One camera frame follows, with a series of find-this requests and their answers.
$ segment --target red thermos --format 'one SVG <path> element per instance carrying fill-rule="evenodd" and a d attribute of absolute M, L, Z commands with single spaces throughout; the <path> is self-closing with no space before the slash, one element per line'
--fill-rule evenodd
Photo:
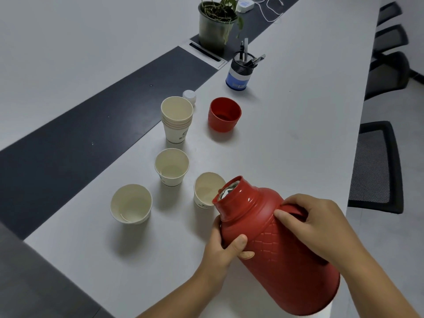
<path fill-rule="evenodd" d="M 254 187 L 242 176 L 229 181 L 213 200 L 221 214 L 224 244 L 245 234 L 245 251 L 253 251 L 255 256 L 242 259 L 243 264 L 283 310 L 292 315 L 312 315 L 334 298 L 340 274 L 275 219 L 276 208 L 303 222 L 307 218 L 303 208 L 280 206 L 282 202 L 274 190 Z"/>

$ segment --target chair backrest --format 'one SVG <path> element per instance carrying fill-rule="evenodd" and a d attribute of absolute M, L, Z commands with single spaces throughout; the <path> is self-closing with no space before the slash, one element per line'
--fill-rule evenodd
<path fill-rule="evenodd" d="M 365 100 L 385 92 L 405 89 L 409 82 L 409 70 L 408 59 L 400 51 L 371 62 Z"/>
<path fill-rule="evenodd" d="M 408 36 L 403 26 L 394 25 L 375 34 L 373 51 L 375 53 L 383 53 L 396 47 L 405 46 L 408 43 Z"/>
<path fill-rule="evenodd" d="M 403 212 L 399 152 L 390 122 L 361 124 L 348 206 Z"/>
<path fill-rule="evenodd" d="M 380 8 L 380 12 L 378 14 L 377 26 L 401 14 L 402 14 L 402 9 L 400 9 L 399 4 L 397 4 L 396 2 L 391 2 L 389 4 L 386 4 L 385 6 Z"/>

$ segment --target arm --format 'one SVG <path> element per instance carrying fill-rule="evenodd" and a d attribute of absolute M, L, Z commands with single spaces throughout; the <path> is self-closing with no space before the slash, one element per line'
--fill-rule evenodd
<path fill-rule="evenodd" d="M 249 258 L 251 251 L 242 252 L 246 235 L 237 237 L 225 250 L 221 246 L 220 217 L 216 217 L 203 259 L 194 275 L 182 286 L 153 305 L 137 318 L 196 318 L 221 290 L 228 267 L 237 256 Z"/>
<path fill-rule="evenodd" d="M 340 271 L 361 318 L 419 318 L 335 202 L 296 194 L 283 204 L 297 204 L 308 211 L 305 223 L 281 210 L 274 214 L 309 249 Z"/>

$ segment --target black mesh pen holder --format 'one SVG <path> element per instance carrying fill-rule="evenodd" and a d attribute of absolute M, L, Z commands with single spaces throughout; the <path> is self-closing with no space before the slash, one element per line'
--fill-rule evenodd
<path fill-rule="evenodd" d="M 250 53 L 246 54 L 242 51 L 234 53 L 230 71 L 225 80 L 227 86 L 238 91 L 246 89 L 253 69 L 257 66 L 257 64 L 251 65 L 253 59 L 255 59 L 255 57 Z"/>

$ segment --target white bottle cap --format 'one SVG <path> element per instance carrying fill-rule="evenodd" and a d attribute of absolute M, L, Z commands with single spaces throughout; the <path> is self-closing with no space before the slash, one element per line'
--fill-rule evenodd
<path fill-rule="evenodd" d="M 196 104 L 196 93 L 193 90 L 185 90 L 183 92 L 183 98 L 185 98 L 189 102 L 191 102 L 191 104 L 193 105 L 193 107 Z"/>

